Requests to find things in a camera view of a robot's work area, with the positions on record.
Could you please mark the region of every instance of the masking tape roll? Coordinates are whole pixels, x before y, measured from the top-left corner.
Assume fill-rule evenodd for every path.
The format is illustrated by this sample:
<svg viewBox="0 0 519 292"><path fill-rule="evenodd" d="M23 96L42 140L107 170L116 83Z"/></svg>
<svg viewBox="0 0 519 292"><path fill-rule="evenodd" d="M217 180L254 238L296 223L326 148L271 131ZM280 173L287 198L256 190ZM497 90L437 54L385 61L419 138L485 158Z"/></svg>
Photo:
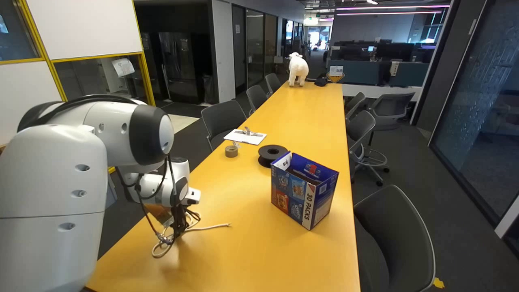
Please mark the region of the masking tape roll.
<svg viewBox="0 0 519 292"><path fill-rule="evenodd" d="M227 156L227 157L236 157L236 156L238 156L238 147L236 147L236 146L227 146L225 148L225 156Z"/></svg>

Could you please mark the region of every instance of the gray mesh chair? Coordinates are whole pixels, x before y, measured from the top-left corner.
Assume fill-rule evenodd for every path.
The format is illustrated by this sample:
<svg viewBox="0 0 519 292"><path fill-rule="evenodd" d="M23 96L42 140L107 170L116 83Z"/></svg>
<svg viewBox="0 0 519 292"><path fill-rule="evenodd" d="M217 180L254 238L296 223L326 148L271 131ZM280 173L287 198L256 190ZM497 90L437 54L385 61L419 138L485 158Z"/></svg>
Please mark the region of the gray mesh chair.
<svg viewBox="0 0 519 292"><path fill-rule="evenodd" d="M429 231L402 190L389 185L353 207L361 290L420 292L434 281Z"/></svg>
<svg viewBox="0 0 519 292"><path fill-rule="evenodd" d="M255 112L265 101L267 101L267 95L260 85L254 85L247 89L247 97L249 98L249 103L251 104L251 111L249 112L249 115Z"/></svg>
<svg viewBox="0 0 519 292"><path fill-rule="evenodd" d="M269 90L269 95L272 95L276 92L276 90L281 87L281 83L279 82L278 77L274 73L270 73L265 76L265 80L267 81L267 86Z"/></svg>
<svg viewBox="0 0 519 292"><path fill-rule="evenodd" d="M202 110L202 120L206 125L207 142L211 151L224 141L225 135L238 128L247 117L236 100L212 105Z"/></svg>
<svg viewBox="0 0 519 292"><path fill-rule="evenodd" d="M354 96L348 103L346 103L345 111L346 111L346 123L350 122L351 116L355 113L357 108L362 104L362 102L366 99L366 96L359 92L356 96Z"/></svg>
<svg viewBox="0 0 519 292"><path fill-rule="evenodd" d="M384 180L375 170L375 167L383 167L384 172L389 172L389 168L386 167L388 159L382 153L371 149L373 134L375 131L393 130L400 127L398 119L407 115L407 106L414 95L414 92L408 94L384 94L375 100L369 109L377 124L371 132L370 140L364 150L364 159L360 164L373 173L377 178L376 183L379 187L384 184Z"/></svg>
<svg viewBox="0 0 519 292"><path fill-rule="evenodd" d="M375 127L375 118L367 111L362 111L356 115L346 126L346 136L348 139L348 153L350 158L350 176L353 183L353 175L360 166L359 162L364 158L364 147L362 141L367 134Z"/></svg>

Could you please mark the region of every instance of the blue cardboard box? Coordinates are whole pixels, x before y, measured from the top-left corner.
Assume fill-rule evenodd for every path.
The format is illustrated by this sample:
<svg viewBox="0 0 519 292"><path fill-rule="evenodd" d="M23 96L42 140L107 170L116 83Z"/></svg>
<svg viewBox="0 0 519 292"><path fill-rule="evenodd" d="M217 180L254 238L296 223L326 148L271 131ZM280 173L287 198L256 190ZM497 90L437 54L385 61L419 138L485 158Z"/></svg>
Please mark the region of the blue cardboard box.
<svg viewBox="0 0 519 292"><path fill-rule="evenodd" d="M296 153L270 164L272 203L308 230L330 212L339 172Z"/></svg>

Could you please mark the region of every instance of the long conference table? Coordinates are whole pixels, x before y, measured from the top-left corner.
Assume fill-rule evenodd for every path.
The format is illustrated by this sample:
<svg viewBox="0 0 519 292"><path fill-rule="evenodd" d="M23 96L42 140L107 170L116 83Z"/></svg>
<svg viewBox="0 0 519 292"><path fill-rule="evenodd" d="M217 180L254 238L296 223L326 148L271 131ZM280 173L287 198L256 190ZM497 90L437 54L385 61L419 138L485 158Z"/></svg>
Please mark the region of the long conference table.
<svg viewBox="0 0 519 292"><path fill-rule="evenodd" d="M143 218L99 259L88 288L360 291L342 85L285 83L244 126L267 137L259 146L241 143L235 158L225 156L231 142L224 141L189 179L202 191L200 204L190 207L201 215L197 227L231 227L185 233L155 259L157 238ZM270 202L270 169L257 161L258 149L268 144L339 171L330 213L311 231Z"/></svg>

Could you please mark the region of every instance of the spool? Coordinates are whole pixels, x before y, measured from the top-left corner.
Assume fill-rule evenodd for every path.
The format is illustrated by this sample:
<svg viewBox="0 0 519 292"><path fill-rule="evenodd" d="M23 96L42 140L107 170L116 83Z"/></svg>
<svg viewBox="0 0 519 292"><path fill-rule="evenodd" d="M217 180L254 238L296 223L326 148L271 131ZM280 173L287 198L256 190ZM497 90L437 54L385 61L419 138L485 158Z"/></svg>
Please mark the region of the spool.
<svg viewBox="0 0 519 292"><path fill-rule="evenodd" d="M236 146L227 146L225 148L225 156L227 156L227 157L236 157L236 156L238 156L238 147L236 147Z"/></svg>
<svg viewBox="0 0 519 292"><path fill-rule="evenodd" d="M258 162L263 167L270 168L270 164L283 156L288 150L279 145L265 145L258 150Z"/></svg>

